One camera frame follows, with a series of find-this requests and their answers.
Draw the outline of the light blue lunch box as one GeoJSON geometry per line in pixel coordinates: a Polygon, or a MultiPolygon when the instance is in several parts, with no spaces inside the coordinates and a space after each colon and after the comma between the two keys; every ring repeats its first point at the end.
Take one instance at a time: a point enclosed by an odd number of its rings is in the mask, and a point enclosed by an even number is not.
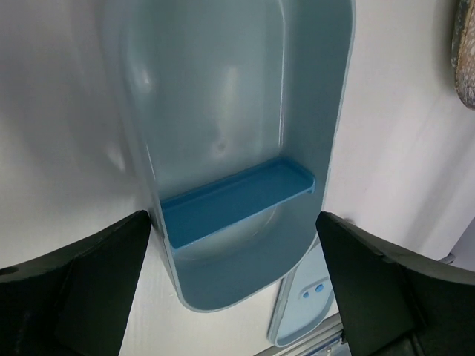
{"type": "Polygon", "coordinates": [[[180,302],[227,309],[315,244],[354,1],[107,1],[108,81],[180,302]]]}

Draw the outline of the speckled ceramic plate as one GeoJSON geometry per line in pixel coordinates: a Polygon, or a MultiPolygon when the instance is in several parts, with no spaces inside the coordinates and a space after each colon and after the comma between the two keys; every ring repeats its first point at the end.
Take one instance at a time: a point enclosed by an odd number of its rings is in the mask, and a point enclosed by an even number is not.
{"type": "Polygon", "coordinates": [[[460,101],[474,110],[474,0],[458,1],[451,41],[451,66],[460,101]]]}

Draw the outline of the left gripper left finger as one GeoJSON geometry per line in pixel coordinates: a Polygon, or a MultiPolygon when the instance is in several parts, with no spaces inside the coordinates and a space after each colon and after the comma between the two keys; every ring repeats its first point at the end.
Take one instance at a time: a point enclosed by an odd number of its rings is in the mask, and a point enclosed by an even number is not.
{"type": "Polygon", "coordinates": [[[151,232],[146,211],[1,269],[2,355],[118,355],[151,232]]]}

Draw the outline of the light blue lunch box lid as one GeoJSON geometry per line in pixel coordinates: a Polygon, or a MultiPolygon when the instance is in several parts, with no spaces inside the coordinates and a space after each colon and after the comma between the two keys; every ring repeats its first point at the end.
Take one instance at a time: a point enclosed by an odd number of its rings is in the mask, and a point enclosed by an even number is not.
{"type": "Polygon", "coordinates": [[[320,240],[281,281],[267,340],[288,346],[316,329],[332,309],[335,295],[320,240]]]}

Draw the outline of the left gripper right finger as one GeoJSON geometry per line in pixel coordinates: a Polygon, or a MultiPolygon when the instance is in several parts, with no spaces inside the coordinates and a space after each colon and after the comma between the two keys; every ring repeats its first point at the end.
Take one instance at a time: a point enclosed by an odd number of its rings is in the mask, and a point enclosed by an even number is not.
{"type": "Polygon", "coordinates": [[[315,223],[352,355],[473,355],[474,273],[322,211],[315,223]]]}

